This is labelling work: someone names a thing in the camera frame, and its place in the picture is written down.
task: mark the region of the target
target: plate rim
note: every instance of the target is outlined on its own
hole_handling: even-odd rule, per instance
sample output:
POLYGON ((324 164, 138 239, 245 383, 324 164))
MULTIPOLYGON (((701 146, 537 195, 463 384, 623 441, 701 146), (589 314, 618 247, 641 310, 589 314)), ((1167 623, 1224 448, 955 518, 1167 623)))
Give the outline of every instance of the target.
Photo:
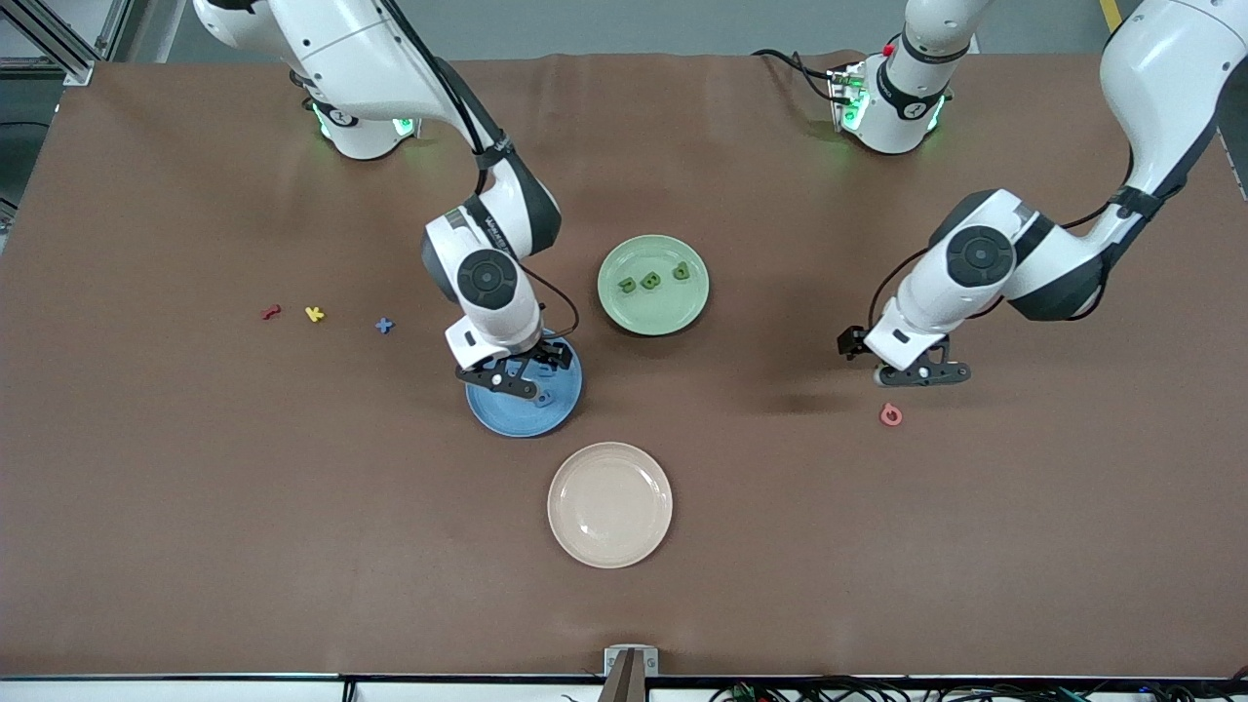
POLYGON ((680 330, 688 327, 689 325, 694 324, 694 321, 699 316, 701 316, 703 311, 706 309, 706 304, 710 301, 710 269, 706 267, 706 260, 703 259, 701 254, 699 254, 698 250, 694 249, 688 241, 684 241, 683 239, 676 239, 675 236, 671 236, 671 235, 668 235, 668 234, 658 234, 658 232, 639 234, 636 236, 630 236, 629 239, 625 239, 624 241, 620 241, 619 244, 617 244, 610 251, 607 252, 607 257, 603 259, 603 262, 599 264, 599 266, 598 266, 598 280, 595 282, 597 282, 597 287, 598 287, 598 302, 603 306, 603 311, 607 312, 607 316, 610 317, 612 321, 615 322, 615 325, 619 326, 620 329, 623 329, 624 331, 628 331, 630 334, 635 334, 638 336, 668 336, 669 334, 676 334, 678 331, 680 331, 680 330), (660 239, 660 240, 666 240, 666 241, 674 241, 674 242, 679 244, 680 246, 684 246, 685 249, 688 249, 694 255, 694 257, 698 259, 698 262, 699 262, 701 270, 706 272, 706 277, 705 277, 705 280, 706 280, 706 295, 703 297, 701 302, 698 305, 698 309, 694 310, 693 316, 689 319, 689 321, 686 321, 685 324, 678 326, 676 329, 674 329, 671 331, 664 331, 664 332, 651 334, 651 332, 636 331, 635 329, 630 329, 628 325, 625 325, 619 319, 618 311, 613 306, 607 305, 607 302, 605 302, 605 295, 603 295, 603 290, 604 290, 603 279, 604 279, 605 270, 607 270, 607 262, 612 260, 612 256, 614 256, 617 251, 619 251, 622 247, 629 245, 630 242, 636 241, 638 239, 660 239))
POLYGON ((675 510, 676 510, 676 498, 675 498, 675 495, 673 493, 673 490, 671 490, 671 481, 668 480, 668 473, 663 470, 663 466, 659 465, 659 461, 656 461, 654 458, 654 456, 651 456, 650 453, 648 453, 645 450, 643 450, 643 448, 640 448, 638 446, 634 446, 631 443, 625 443, 623 441, 599 441, 597 443, 590 443, 588 446, 583 446, 583 447, 578 448, 577 451, 574 451, 572 453, 572 456, 568 456, 567 458, 564 458, 563 463, 559 465, 559 470, 557 470, 555 473, 554 473, 554 477, 550 478, 550 487, 547 490, 547 523, 550 526, 550 533, 554 535, 554 540, 559 543, 559 547, 563 548, 563 551, 565 553, 568 553, 569 556, 572 556, 578 562, 584 563, 584 565, 587 565, 589 567, 600 568, 600 570, 626 568, 629 566, 635 566, 636 563, 640 563, 641 561, 644 561, 648 557, 650 557, 650 555, 654 553, 655 551, 658 551, 659 546, 661 546, 663 541, 668 537, 668 531, 671 530, 671 516, 675 512, 675 510), (582 558, 580 556, 578 556, 573 548, 568 547, 568 543, 560 536, 559 530, 555 528, 555 522, 554 522, 555 486, 559 485, 560 477, 563 477, 564 473, 570 470, 569 466, 572 465, 572 462, 578 456, 580 456, 582 453, 584 453, 587 451, 597 450, 597 448, 602 448, 602 447, 607 447, 607 446, 624 447, 625 450, 629 450, 629 451, 633 451, 635 453, 639 453, 641 457, 644 457, 646 461, 649 461, 649 466, 643 466, 643 467, 645 467, 645 468, 651 468, 653 467, 653 471, 648 470, 646 472, 650 472, 651 477, 654 477, 655 480, 661 480, 661 487, 665 488, 665 490, 663 490, 663 492, 666 493, 666 496, 668 496, 668 508, 664 511, 663 530, 660 531, 659 537, 655 540, 654 546, 651 546, 650 548, 648 548, 644 553, 641 553, 640 556, 638 556, 634 560, 625 561, 625 562, 619 563, 619 565, 610 565, 610 566, 604 566, 604 565, 600 565, 600 563, 593 563, 593 562, 587 561, 585 558, 582 558))

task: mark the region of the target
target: table surface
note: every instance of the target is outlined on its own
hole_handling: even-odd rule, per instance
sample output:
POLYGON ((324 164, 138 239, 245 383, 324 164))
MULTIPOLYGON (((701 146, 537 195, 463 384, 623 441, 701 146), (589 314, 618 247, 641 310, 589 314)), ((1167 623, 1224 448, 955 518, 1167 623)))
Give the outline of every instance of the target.
POLYGON ((573 672, 620 641, 671 673, 1242 665, 1248 237, 1222 150, 1092 319, 1003 307, 955 335, 972 381, 886 391, 835 352, 880 279, 975 190, 1083 215, 1126 142, 1093 56, 967 57, 901 157, 835 135, 781 69, 463 65, 563 207, 532 266, 584 311, 580 406, 517 441, 469 413, 459 310, 418 255, 472 187, 457 135, 352 162, 281 66, 99 66, 0 259, 0 672, 573 672), (670 337, 594 295, 645 232, 713 276, 670 337), (545 518, 598 441, 649 451, 675 495, 622 571, 545 518))

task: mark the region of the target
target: green plate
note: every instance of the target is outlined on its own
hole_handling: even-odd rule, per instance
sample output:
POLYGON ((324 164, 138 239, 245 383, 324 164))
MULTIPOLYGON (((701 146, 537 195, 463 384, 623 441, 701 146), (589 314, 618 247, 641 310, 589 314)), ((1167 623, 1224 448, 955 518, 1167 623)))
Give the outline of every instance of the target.
POLYGON ((645 234, 617 246, 598 270, 598 299, 615 324, 645 336, 689 326, 710 295, 701 256, 679 239, 645 234))

